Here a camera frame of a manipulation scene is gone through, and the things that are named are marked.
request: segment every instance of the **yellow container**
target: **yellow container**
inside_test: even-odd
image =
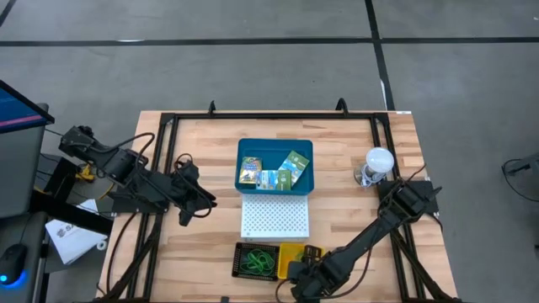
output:
[[[305,251],[305,244],[301,243],[281,243],[279,246],[279,270],[277,271],[277,277],[279,279],[286,279],[288,275],[288,263],[291,261],[301,261],[303,252]]]

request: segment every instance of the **gray floor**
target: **gray floor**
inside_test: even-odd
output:
[[[7,0],[0,0],[4,5]],[[533,0],[374,0],[382,37],[539,36]],[[18,0],[0,40],[369,36],[352,0]],[[500,165],[539,150],[539,45],[384,45],[394,103],[412,110],[459,296],[536,302],[539,204]],[[144,109],[384,109],[371,45],[0,48],[0,78],[104,142],[134,132]],[[43,151],[58,153],[46,135]],[[514,180],[529,195],[533,178]],[[106,184],[82,188],[98,195]],[[51,276],[48,302],[90,300],[102,254]]]

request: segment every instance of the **blue bin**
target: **blue bin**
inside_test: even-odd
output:
[[[239,171],[243,157],[262,158],[263,170],[277,170],[291,151],[296,151],[310,162],[307,169],[297,179],[292,190],[256,189],[254,184],[239,183]],[[243,194],[294,194],[308,195],[314,189],[312,142],[309,140],[286,139],[242,139],[237,144],[236,189]]]

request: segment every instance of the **black mesh tray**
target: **black mesh tray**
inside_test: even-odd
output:
[[[248,262],[248,254],[253,250],[260,250],[268,253],[275,262],[275,265],[268,274],[253,274],[242,268],[242,264]],[[277,270],[279,269],[279,247],[251,243],[236,243],[234,253],[234,263],[232,265],[232,277],[245,279],[259,279],[264,281],[276,281]]]

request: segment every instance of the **computer screen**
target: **computer screen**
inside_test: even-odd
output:
[[[54,118],[0,81],[0,134],[51,123]]]

